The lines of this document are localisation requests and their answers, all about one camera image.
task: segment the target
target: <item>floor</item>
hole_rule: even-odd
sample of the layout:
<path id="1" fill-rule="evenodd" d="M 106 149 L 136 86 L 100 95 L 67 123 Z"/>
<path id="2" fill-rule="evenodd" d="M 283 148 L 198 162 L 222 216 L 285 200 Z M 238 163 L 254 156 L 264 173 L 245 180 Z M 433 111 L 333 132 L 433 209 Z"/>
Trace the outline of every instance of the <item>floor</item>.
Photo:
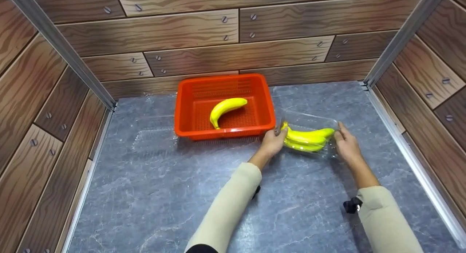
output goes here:
<path id="1" fill-rule="evenodd" d="M 357 82 L 271 87 L 275 108 L 345 122 L 397 199 L 425 252 L 456 243 Z M 175 96 L 122 99 L 110 123 L 69 253 L 179 253 L 255 138 L 190 142 L 173 135 Z M 233 235 L 230 253 L 370 252 L 347 168 L 283 150 Z"/>

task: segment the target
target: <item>yellow banana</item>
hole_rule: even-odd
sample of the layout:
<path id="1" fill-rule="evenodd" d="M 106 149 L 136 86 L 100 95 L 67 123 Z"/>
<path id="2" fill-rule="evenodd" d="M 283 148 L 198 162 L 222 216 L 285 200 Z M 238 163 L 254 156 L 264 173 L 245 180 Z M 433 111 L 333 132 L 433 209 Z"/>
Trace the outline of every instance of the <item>yellow banana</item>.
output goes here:
<path id="1" fill-rule="evenodd" d="M 218 119 L 225 114 L 226 112 L 230 112 L 235 109 L 239 109 L 240 107 L 246 105 L 248 100 L 244 98 L 230 98 L 223 100 L 222 102 L 218 103 L 210 112 L 210 122 L 212 123 L 213 127 L 216 130 L 220 129 L 218 127 Z"/>

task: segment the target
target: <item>hand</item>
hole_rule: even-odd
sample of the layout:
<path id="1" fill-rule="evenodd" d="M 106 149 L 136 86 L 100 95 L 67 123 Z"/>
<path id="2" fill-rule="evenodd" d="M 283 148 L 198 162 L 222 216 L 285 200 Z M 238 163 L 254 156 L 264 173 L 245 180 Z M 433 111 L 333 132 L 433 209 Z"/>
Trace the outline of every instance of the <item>hand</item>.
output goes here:
<path id="1" fill-rule="evenodd" d="M 335 132 L 335 140 L 336 150 L 340 157 L 350 168 L 366 166 L 366 161 L 361 154 L 356 137 L 346 129 L 342 122 L 338 122 L 338 128 L 339 131 Z"/>

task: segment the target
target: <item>plastic basket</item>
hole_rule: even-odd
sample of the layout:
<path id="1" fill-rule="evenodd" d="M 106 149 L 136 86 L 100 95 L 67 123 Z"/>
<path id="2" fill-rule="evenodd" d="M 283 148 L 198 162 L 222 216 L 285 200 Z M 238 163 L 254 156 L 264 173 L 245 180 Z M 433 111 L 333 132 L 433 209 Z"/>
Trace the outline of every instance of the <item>plastic basket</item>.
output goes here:
<path id="1" fill-rule="evenodd" d="M 214 129 L 212 109 L 228 98 L 242 97 L 248 103 L 227 112 Z M 272 99 L 261 74 L 242 74 L 183 80 L 178 84 L 175 133 L 192 140 L 260 135 L 275 126 Z"/>

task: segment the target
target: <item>beige sleeve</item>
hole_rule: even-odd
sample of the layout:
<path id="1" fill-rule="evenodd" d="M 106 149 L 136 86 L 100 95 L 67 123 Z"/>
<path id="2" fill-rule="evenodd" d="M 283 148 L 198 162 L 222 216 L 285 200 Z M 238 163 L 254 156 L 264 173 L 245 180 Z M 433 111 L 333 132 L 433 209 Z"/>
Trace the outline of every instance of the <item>beige sleeve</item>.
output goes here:
<path id="1" fill-rule="evenodd" d="M 390 191 L 381 186 L 362 188 L 359 218 L 374 253 L 418 253 L 422 248 Z"/>
<path id="2" fill-rule="evenodd" d="M 225 253 L 233 230 L 262 180 L 261 171 L 251 163 L 241 163 L 212 202 L 185 252 L 194 245 L 209 245 Z"/>

